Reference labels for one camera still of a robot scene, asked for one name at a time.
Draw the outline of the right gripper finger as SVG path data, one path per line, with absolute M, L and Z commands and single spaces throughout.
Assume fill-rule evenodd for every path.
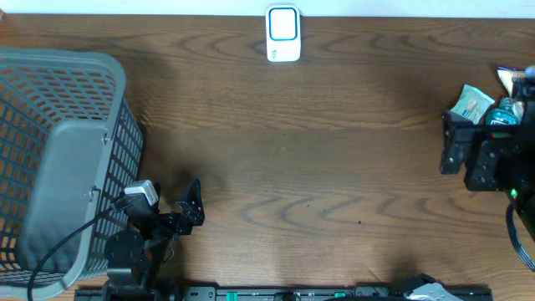
M 534 100 L 534 66 L 525 68 L 523 76 L 513 83 L 513 98 L 531 101 Z
M 442 124 L 444 144 L 439 171 L 443 175 L 458 174 L 471 149 L 475 125 L 450 110 L 443 113 Z

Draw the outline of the yellow chips bag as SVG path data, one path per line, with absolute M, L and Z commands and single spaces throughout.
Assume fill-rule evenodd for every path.
M 497 68 L 497 76 L 501 80 L 510 98 L 513 98 L 516 95 L 515 83 L 518 80 L 526 78 L 524 69 L 514 69 L 507 66 L 499 66 Z

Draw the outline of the teal mouthwash bottle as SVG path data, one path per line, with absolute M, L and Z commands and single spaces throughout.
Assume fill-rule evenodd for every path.
M 505 97 L 488 112 L 485 122 L 487 125 L 520 125 L 523 114 L 524 105 L 521 100 Z

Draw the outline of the pale green wet wipes pack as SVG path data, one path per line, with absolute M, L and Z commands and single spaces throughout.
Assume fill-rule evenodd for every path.
M 494 99 L 479 89 L 465 84 L 458 101 L 451 108 L 451 112 L 478 125 L 488 109 L 494 104 Z

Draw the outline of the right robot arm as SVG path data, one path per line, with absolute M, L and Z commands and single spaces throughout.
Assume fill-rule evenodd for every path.
M 534 236 L 534 67 L 502 68 L 498 76 L 509 96 L 475 124 L 453 110 L 443 114 L 444 147 L 440 172 L 456 174 L 466 167 L 469 191 L 503 191 L 505 215 L 513 249 L 529 270 L 534 259 L 523 247 L 515 226 L 519 216 Z

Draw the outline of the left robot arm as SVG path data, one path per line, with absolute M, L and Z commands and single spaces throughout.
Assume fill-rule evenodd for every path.
M 158 186 L 149 180 L 130 183 L 111 203 L 124 213 L 133 229 L 113 234 L 105 243 L 109 281 L 104 300 L 180 300 L 171 280 L 158 278 L 161 267 L 175 254 L 170 242 L 191 234 L 205 221 L 201 182 L 194 179 L 177 204 L 180 212 L 161 213 Z

